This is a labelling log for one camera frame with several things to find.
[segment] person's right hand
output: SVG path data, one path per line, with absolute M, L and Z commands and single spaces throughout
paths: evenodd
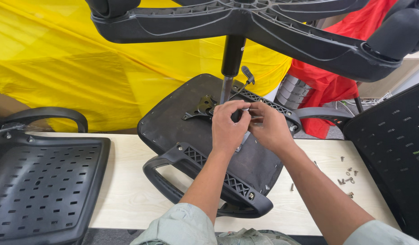
M 249 112 L 259 117 L 251 119 L 248 130 L 265 148 L 278 155 L 296 146 L 282 113 L 262 102 L 251 103 Z

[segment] red cloth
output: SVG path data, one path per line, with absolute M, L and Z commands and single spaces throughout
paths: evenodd
M 342 21 L 326 28 L 326 31 L 339 35 L 367 40 L 379 28 L 385 14 L 397 0 L 370 0 L 361 10 L 348 14 Z M 310 64 L 293 59 L 290 75 L 313 87 L 315 92 L 304 107 L 323 106 L 325 103 L 359 96 L 354 80 L 336 75 Z M 325 139 L 329 126 L 334 125 L 322 119 L 302 119 L 305 132 Z

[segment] yellow tarp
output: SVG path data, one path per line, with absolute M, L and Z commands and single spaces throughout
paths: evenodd
M 143 0 L 140 7 L 176 7 Z M 136 127 L 190 78 L 220 73 L 224 37 L 115 44 L 98 34 L 84 0 L 0 0 L 0 93 L 31 108 L 61 106 L 87 117 L 90 132 Z M 247 40 L 242 65 L 256 77 L 248 89 L 273 90 L 291 58 Z M 240 72 L 236 77 L 245 81 Z M 56 131 L 75 125 L 50 120 Z

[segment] light wood desk surface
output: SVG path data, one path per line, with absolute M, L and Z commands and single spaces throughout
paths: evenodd
M 150 222 L 173 206 L 146 178 L 143 165 L 156 154 L 138 135 L 31 132 L 39 136 L 107 137 L 111 150 L 102 187 L 89 227 L 146 229 Z M 300 140 L 295 142 L 312 161 L 345 193 L 353 192 L 354 201 L 374 218 L 399 229 L 364 162 L 350 141 Z M 355 184 L 339 185 L 337 179 L 348 179 L 349 167 L 359 171 Z M 173 166 L 157 169 L 181 191 L 191 184 L 185 174 Z M 291 235 L 321 235 L 296 188 L 290 191 L 291 177 L 283 168 L 278 181 L 267 195 L 274 208 L 257 219 L 219 217 L 215 231 L 239 231 L 242 228 L 272 229 Z

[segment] hand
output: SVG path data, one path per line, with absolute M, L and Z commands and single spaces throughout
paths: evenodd
M 250 120 L 249 131 L 265 148 L 279 155 L 296 146 L 283 114 L 262 102 L 251 103 L 249 111 L 251 115 L 259 116 Z
M 231 115 L 238 109 L 249 108 L 250 103 L 244 100 L 232 100 L 218 105 L 212 117 L 212 151 L 226 152 L 231 157 L 243 141 L 244 134 L 251 116 L 248 111 L 243 111 L 239 122 L 231 120 Z

